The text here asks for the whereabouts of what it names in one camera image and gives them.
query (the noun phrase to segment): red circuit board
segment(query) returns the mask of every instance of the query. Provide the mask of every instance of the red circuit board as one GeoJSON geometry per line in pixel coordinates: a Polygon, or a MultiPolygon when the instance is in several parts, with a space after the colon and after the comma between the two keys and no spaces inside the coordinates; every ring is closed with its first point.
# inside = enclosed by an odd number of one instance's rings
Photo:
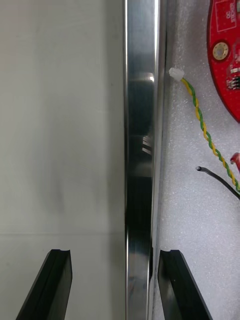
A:
{"type": "Polygon", "coordinates": [[[207,54],[218,94],[240,123],[240,0],[211,0],[207,54]]]}

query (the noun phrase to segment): wire connector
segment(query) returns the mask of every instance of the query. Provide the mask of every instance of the wire connector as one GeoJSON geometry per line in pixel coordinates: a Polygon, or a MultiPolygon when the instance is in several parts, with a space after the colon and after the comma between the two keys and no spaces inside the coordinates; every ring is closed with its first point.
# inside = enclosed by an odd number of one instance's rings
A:
{"type": "Polygon", "coordinates": [[[169,72],[170,77],[172,77],[176,81],[181,81],[182,78],[184,77],[184,71],[177,69],[177,68],[171,68],[171,69],[169,69],[168,72],[169,72]]]}

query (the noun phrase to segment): reflective metal edge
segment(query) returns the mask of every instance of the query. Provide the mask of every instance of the reflective metal edge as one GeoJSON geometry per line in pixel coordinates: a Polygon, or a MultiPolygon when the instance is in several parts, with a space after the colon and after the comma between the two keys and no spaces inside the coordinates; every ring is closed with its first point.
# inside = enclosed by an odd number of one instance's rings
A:
{"type": "Polygon", "coordinates": [[[167,0],[124,0],[126,320],[152,318],[166,17],[167,0]]]}

